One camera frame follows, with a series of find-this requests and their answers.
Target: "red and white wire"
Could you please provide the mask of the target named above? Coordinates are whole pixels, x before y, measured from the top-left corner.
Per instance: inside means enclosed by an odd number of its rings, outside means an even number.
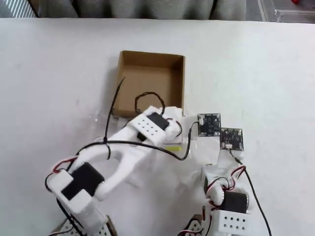
[[[71,230],[73,230],[73,226],[72,226],[72,228],[69,229],[69,230],[60,231],[60,232],[53,232],[53,233],[50,233],[48,236],[62,235],[62,234],[65,234],[65,233],[69,233]]]
[[[203,231],[203,229],[199,230],[199,231],[193,231],[193,230],[182,230],[180,231],[177,236],[181,236],[182,234],[193,234],[193,235],[197,235],[200,234]]]
[[[58,174],[58,173],[60,172],[60,170],[58,170],[58,168],[59,168],[59,166],[60,166],[61,164],[74,161],[74,160],[76,160],[77,158],[78,158],[78,156],[74,156],[74,157],[72,157],[72,158],[70,158],[70,159],[65,159],[65,160],[60,161],[59,163],[57,163],[57,164],[54,166],[54,168],[53,168],[53,173]]]

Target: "circuit board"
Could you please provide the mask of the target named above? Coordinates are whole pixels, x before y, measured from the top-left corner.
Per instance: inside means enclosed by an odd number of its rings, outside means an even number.
[[[243,130],[233,128],[221,128],[220,148],[243,151]]]
[[[219,136],[221,131],[221,116],[216,114],[198,114],[198,136]]]

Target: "cardboard box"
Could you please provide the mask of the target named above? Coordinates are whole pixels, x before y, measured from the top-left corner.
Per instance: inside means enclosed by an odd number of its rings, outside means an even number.
[[[114,115],[135,117],[135,98],[148,91],[156,92],[166,107],[183,108],[185,57],[173,54],[122,51],[120,53],[117,85],[121,86],[114,106]],[[161,107],[159,99],[148,95],[138,100],[140,110],[150,105]]]

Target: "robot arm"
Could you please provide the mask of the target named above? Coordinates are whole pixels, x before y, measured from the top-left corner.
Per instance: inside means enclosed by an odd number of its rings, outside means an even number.
[[[105,179],[92,166],[108,156],[107,145],[98,145],[82,150],[69,172],[61,170],[49,181],[49,188],[88,233],[96,232],[108,221],[107,216],[98,211],[95,202],[103,201],[115,187],[125,181],[140,162],[155,153],[151,148],[118,142],[141,140],[143,144],[160,146],[171,141],[178,135],[180,128],[175,119],[169,118],[172,117],[161,116],[157,108],[150,106],[108,139],[112,155],[120,161],[110,178]]]

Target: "brown cardboard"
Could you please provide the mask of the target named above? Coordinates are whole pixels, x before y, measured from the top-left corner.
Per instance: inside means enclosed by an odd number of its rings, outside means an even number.
[[[125,80],[117,96],[114,115],[136,116],[134,100],[136,96],[148,91],[156,92],[164,100],[166,107],[183,108],[184,56],[122,51],[118,65],[117,85],[123,77]],[[142,97],[138,101],[138,108],[142,111],[150,105],[161,107],[161,103],[154,95]]]

